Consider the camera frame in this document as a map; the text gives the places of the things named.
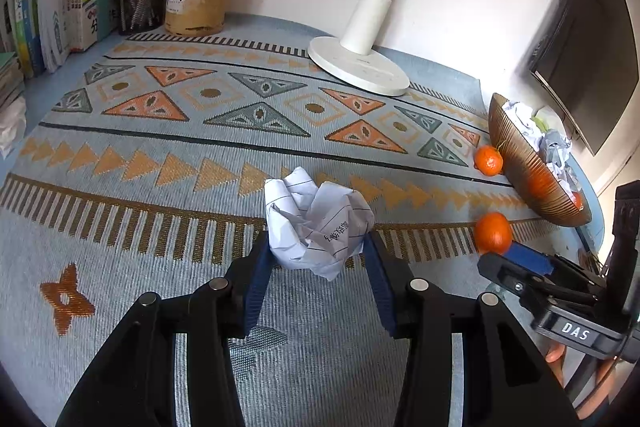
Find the white tissue scrap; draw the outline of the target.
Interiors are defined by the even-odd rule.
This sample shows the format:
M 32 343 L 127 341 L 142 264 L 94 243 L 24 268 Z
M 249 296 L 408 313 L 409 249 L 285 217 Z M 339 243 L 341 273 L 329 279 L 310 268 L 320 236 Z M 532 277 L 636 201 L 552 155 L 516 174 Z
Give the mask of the white tissue scrap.
M 16 144 L 24 138 L 25 130 L 26 101 L 22 96 L 19 96 L 1 112 L 0 153 L 3 159 L 6 159 Z

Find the paper ball back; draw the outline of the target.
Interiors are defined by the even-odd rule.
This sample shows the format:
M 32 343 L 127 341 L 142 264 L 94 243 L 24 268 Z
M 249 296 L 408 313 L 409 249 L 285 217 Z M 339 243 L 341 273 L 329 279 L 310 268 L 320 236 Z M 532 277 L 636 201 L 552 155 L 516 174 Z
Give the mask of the paper ball back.
M 573 193 L 579 193 L 582 191 L 582 186 L 577 180 L 575 173 L 570 165 L 565 164 L 563 167 L 559 167 L 558 165 L 552 165 L 553 167 L 553 176 L 555 180 L 558 181 L 560 187 L 562 187 L 563 191 L 568 195 L 572 195 Z

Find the orange mandarin front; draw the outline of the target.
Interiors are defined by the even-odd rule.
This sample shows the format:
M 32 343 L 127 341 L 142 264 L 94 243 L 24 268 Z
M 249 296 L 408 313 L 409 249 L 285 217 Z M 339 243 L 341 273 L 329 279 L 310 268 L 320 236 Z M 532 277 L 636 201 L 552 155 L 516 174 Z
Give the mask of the orange mandarin front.
M 504 255 L 513 242 L 511 225 L 500 212 L 486 213 L 474 225 L 474 243 L 481 254 Z

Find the orange mandarin with stem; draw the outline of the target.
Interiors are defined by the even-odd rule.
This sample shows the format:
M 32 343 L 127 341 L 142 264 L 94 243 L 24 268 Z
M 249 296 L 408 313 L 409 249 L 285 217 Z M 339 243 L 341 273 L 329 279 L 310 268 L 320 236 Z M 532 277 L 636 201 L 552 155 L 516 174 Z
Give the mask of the orange mandarin with stem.
M 503 174 L 504 160 L 501 153 L 492 145 L 480 146 L 474 155 L 474 168 L 484 176 Z

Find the black wall television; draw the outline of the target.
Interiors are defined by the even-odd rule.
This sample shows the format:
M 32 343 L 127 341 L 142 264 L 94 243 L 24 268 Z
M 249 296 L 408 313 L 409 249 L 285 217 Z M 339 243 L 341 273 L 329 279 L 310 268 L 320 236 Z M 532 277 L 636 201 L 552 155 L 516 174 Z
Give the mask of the black wall television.
M 626 0 L 561 0 L 529 70 L 597 154 L 639 79 Z

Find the green tissue box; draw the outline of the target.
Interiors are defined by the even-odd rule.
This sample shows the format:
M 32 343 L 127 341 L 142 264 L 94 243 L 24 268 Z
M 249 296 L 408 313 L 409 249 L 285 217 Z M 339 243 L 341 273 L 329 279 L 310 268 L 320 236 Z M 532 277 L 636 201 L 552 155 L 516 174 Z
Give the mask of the green tissue box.
M 555 111 L 550 106 L 544 106 L 537 110 L 532 121 L 542 133 L 546 133 L 550 129 L 554 129 L 555 117 Z

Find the white desk lamp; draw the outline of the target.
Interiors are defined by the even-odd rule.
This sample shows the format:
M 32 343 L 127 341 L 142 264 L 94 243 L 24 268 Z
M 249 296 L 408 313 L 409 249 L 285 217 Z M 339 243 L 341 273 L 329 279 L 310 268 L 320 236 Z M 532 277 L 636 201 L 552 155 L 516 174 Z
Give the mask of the white desk lamp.
M 316 37 L 307 53 L 318 67 L 352 87 L 385 96 L 401 96 L 409 88 L 407 74 L 373 49 L 390 12 L 392 0 L 358 0 L 340 38 Z

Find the white paper ball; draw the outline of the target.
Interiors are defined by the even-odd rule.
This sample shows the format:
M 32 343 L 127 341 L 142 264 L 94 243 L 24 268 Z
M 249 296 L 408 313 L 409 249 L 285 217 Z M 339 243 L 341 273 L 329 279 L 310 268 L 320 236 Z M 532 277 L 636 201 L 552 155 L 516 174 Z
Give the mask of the white paper ball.
M 539 143 L 544 134 L 533 121 L 533 109 L 522 102 L 506 102 L 503 104 L 502 110 L 516 129 L 521 132 L 526 142 L 538 152 Z

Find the patterned blue table mat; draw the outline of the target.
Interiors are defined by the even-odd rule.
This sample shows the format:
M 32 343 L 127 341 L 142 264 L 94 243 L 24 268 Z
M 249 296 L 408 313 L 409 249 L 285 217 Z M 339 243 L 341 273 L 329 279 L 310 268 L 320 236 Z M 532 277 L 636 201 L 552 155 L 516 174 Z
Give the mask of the patterned blue table mat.
M 403 54 L 399 98 L 326 75 L 312 28 L 236 16 L 216 37 L 108 39 L 35 83 L 39 117 L 1 170 L 1 365 L 53 425 L 140 294 L 195 291 L 265 228 L 264 184 L 296 168 L 357 190 L 384 243 L 444 291 L 474 297 L 475 221 L 576 259 L 582 236 L 473 165 L 480 84 Z

